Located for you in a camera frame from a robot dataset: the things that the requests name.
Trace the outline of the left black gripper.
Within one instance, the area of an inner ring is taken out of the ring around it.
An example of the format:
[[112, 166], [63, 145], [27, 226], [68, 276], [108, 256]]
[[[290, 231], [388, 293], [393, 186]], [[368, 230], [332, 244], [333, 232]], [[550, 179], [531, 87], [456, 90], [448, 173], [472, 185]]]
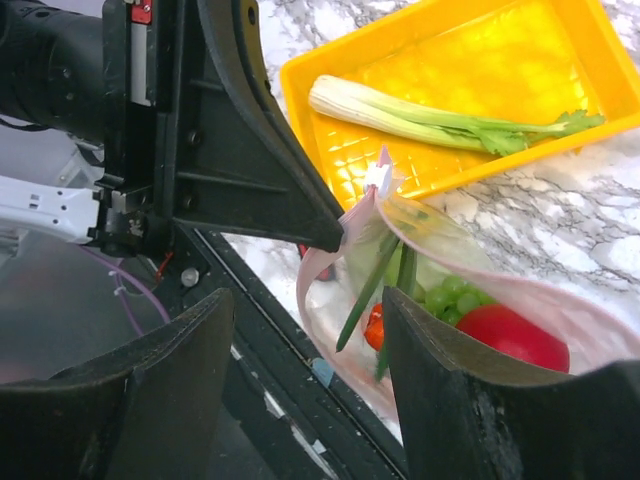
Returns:
[[103, 150], [91, 187], [1, 179], [4, 224], [116, 257], [171, 258], [182, 246], [170, 213], [178, 4], [107, 1], [100, 17], [41, 1], [1, 5], [1, 121], [58, 130], [85, 157]]

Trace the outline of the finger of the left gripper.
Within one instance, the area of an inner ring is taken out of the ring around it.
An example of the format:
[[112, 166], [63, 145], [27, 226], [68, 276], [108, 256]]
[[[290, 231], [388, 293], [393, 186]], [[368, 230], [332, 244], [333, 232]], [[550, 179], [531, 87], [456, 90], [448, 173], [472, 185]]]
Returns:
[[172, 217], [334, 252], [343, 210], [270, 90], [254, 1], [178, 4]]

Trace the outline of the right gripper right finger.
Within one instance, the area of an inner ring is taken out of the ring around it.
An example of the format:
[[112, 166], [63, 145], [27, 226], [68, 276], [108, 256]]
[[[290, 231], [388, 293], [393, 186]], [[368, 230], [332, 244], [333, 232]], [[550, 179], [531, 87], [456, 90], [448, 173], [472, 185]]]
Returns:
[[516, 360], [383, 293], [413, 479], [635, 479], [639, 365], [571, 376]]

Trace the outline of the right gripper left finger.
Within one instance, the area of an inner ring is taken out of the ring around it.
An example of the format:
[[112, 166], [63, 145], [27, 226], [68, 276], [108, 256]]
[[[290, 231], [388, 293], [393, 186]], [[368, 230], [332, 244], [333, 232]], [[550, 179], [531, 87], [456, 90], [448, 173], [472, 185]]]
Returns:
[[2, 478], [205, 478], [233, 330], [218, 289], [104, 355], [2, 385]]

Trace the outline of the red toy tomato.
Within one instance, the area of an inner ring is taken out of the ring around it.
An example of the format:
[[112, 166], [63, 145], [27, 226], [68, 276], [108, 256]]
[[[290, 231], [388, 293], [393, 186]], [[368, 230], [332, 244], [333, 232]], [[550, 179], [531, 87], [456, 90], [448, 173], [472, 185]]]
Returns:
[[518, 360], [561, 373], [570, 371], [569, 348], [563, 341], [501, 304], [470, 311], [456, 328]]

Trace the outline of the green toy grapes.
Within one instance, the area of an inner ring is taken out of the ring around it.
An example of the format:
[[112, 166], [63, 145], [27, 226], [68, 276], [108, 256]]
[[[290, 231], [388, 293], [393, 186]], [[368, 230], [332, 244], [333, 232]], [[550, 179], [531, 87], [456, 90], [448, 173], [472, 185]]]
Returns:
[[467, 313], [496, 300], [460, 277], [449, 275], [424, 294], [422, 302], [435, 318], [455, 326]]

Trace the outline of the clear zip top bag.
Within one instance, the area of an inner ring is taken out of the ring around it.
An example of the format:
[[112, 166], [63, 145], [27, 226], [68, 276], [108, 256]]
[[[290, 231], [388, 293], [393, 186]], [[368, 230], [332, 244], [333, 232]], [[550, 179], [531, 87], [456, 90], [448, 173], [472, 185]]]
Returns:
[[637, 359], [638, 332], [564, 289], [498, 271], [460, 225], [401, 196], [403, 176], [382, 150], [365, 176], [363, 198], [340, 220], [340, 248], [312, 248], [296, 282], [304, 329], [335, 373], [389, 426], [399, 425], [382, 355], [382, 291], [402, 282], [426, 312], [454, 324], [496, 303], [560, 342], [572, 375]]

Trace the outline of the red toy chili pepper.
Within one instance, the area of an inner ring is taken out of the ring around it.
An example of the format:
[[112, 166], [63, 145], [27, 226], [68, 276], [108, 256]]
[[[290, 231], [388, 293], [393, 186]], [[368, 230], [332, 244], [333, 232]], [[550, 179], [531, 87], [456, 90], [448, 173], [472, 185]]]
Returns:
[[368, 345], [379, 352], [384, 344], [383, 306], [376, 303], [369, 312], [364, 330], [364, 338]]

